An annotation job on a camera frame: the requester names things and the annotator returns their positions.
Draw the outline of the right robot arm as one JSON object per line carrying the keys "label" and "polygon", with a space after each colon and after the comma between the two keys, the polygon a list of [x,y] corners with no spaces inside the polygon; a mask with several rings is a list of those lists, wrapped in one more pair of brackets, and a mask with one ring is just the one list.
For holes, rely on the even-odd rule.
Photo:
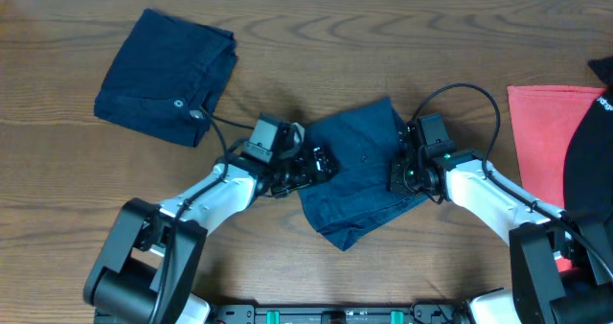
{"label": "right robot arm", "polygon": [[467,300],[454,322],[611,322],[611,217],[542,201],[451,143],[394,157],[389,189],[463,207],[509,247],[511,288]]}

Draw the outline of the blue denim shorts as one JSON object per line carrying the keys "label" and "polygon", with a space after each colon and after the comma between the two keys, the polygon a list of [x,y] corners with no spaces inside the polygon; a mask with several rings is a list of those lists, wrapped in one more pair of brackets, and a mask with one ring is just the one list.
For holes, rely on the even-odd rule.
{"label": "blue denim shorts", "polygon": [[314,123],[306,139],[329,149],[338,173],[299,191],[312,228],[345,251],[358,240],[426,201],[424,195],[388,190],[392,159],[399,155],[404,122],[388,98],[342,111]]}

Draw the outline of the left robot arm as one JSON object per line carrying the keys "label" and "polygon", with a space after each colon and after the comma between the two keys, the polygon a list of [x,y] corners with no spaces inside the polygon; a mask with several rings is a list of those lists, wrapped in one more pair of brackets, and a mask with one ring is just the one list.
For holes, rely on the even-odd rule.
{"label": "left robot arm", "polygon": [[258,197],[285,197],[338,171],[326,147],[304,146],[267,162],[228,149],[185,193],[124,204],[85,282],[84,301],[114,323],[206,322],[212,307],[192,287],[207,237]]}

